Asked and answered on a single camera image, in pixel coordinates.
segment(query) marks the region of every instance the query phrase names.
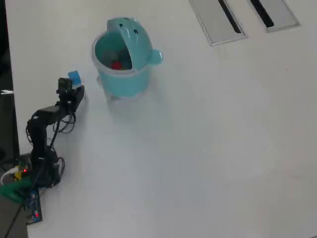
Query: teal container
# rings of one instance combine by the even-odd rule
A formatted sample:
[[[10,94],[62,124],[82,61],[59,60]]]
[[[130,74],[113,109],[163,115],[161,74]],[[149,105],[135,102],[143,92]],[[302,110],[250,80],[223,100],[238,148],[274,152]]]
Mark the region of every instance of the teal container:
[[[163,60],[141,24],[126,17],[107,22],[107,31],[93,44],[92,57],[104,90],[118,98],[133,97],[146,90],[150,66]],[[123,70],[112,69],[114,62],[120,62]]]

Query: robotic arm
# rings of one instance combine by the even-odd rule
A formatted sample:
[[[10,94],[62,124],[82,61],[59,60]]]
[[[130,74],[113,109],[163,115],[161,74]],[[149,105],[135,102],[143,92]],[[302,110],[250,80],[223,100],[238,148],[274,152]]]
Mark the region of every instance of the robotic arm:
[[[85,88],[80,86],[72,89],[72,80],[60,78],[56,92],[59,94],[60,101],[54,106],[37,110],[27,123],[27,131],[33,143],[31,177],[36,176],[41,166],[44,166],[35,187],[52,187],[60,182],[58,156],[56,151],[52,150],[52,146],[59,130],[60,121],[65,116],[72,116],[74,121],[76,120],[75,113],[84,97]],[[55,123],[57,123],[57,128],[51,144],[48,146],[46,128]]]

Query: metal slot cover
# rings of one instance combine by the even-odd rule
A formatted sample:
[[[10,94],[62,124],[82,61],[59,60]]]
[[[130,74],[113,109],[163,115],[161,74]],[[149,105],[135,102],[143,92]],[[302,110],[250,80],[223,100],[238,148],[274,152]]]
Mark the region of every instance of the metal slot cover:
[[[225,0],[189,0],[211,45],[246,38]]]
[[[284,0],[250,0],[268,32],[299,26]]]

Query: white table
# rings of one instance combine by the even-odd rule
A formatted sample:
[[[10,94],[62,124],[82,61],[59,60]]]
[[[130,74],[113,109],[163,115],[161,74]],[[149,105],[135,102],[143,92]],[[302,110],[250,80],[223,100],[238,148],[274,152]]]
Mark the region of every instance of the white table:
[[[317,1],[267,34],[229,0],[248,39],[211,48],[187,0],[7,0],[19,143],[78,70],[88,96],[55,147],[61,183],[30,238],[309,238],[317,234]],[[133,16],[164,53],[148,91],[107,103],[91,44]]]

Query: white cable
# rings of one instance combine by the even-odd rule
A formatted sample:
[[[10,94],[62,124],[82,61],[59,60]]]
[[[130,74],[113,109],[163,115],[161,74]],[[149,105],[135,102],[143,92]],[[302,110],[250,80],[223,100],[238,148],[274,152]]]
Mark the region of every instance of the white cable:
[[[5,172],[0,178],[1,185],[3,185],[3,179],[4,179],[5,176],[7,176],[9,174],[14,174],[14,173],[16,173],[18,171],[19,171],[19,167],[14,167],[14,168],[8,170],[7,172]]]

